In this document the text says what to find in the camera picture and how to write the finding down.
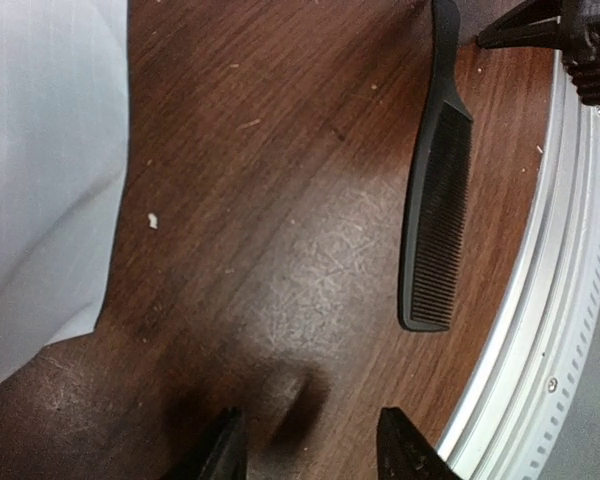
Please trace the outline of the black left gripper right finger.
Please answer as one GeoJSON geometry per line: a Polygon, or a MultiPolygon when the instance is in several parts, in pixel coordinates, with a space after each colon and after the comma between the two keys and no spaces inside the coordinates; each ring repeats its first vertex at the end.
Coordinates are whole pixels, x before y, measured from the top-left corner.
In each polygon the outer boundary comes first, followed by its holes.
{"type": "Polygon", "coordinates": [[[398,407],[380,411],[377,472],[381,480],[460,480],[398,407]]]}

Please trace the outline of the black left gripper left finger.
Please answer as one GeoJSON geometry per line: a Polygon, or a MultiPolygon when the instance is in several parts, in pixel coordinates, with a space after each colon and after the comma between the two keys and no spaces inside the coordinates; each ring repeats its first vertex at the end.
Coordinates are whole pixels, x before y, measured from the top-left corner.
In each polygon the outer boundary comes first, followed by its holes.
{"type": "Polygon", "coordinates": [[[237,407],[225,408],[162,479],[245,480],[247,463],[244,413],[237,407]]]}

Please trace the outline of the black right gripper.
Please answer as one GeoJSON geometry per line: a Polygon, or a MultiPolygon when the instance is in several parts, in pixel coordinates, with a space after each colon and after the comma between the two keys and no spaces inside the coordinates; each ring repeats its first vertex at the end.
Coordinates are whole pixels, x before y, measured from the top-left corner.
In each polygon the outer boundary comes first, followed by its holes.
{"type": "Polygon", "coordinates": [[[581,102],[600,106],[600,0],[524,1],[482,30],[477,45],[557,50],[581,102]]]}

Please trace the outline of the black handled comb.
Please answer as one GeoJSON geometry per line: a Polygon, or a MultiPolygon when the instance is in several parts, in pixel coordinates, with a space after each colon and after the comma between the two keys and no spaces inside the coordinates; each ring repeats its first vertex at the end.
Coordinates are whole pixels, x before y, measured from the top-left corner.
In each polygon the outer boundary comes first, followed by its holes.
{"type": "Polygon", "coordinates": [[[411,332],[449,329],[467,211],[473,119],[455,80],[460,13],[431,4],[433,55],[401,232],[397,317],[411,332]]]}

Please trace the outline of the white paper bag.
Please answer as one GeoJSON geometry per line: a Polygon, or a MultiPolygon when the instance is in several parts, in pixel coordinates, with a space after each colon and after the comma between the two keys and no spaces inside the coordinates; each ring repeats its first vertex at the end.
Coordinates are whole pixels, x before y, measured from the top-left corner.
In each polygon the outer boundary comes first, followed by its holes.
{"type": "Polygon", "coordinates": [[[0,1],[0,383],[100,315],[130,136],[125,1],[0,1]]]}

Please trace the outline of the aluminium front rail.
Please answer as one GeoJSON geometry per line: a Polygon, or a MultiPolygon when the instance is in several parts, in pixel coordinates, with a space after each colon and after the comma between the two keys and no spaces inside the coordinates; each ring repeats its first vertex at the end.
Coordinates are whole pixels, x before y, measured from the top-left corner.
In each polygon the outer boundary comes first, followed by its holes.
{"type": "Polygon", "coordinates": [[[438,443],[464,479],[536,479],[600,311],[600,108],[554,67],[536,192],[486,345],[438,443]]]}

